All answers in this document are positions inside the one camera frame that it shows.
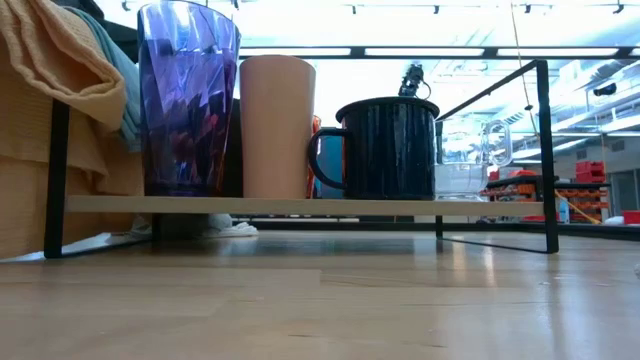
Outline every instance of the white shelf board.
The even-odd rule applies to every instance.
[[[541,202],[286,200],[158,196],[67,197],[67,212],[273,215],[543,215]]]

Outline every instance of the beige cup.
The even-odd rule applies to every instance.
[[[315,80],[315,69],[292,56],[240,65],[244,197],[306,197]]]

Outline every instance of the black enamel mug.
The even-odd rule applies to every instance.
[[[428,101],[384,97],[340,109],[342,129],[325,128],[309,141],[309,165],[324,184],[347,198],[432,200],[435,125],[440,110]],[[329,179],[318,165],[318,140],[343,137],[343,178]]]

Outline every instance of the purple glass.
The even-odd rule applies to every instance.
[[[240,32],[184,1],[138,12],[145,195],[221,195]]]

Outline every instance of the wooden floor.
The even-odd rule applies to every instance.
[[[458,234],[532,246],[533,234]],[[0,264],[0,358],[634,359],[640,243],[263,232]]]

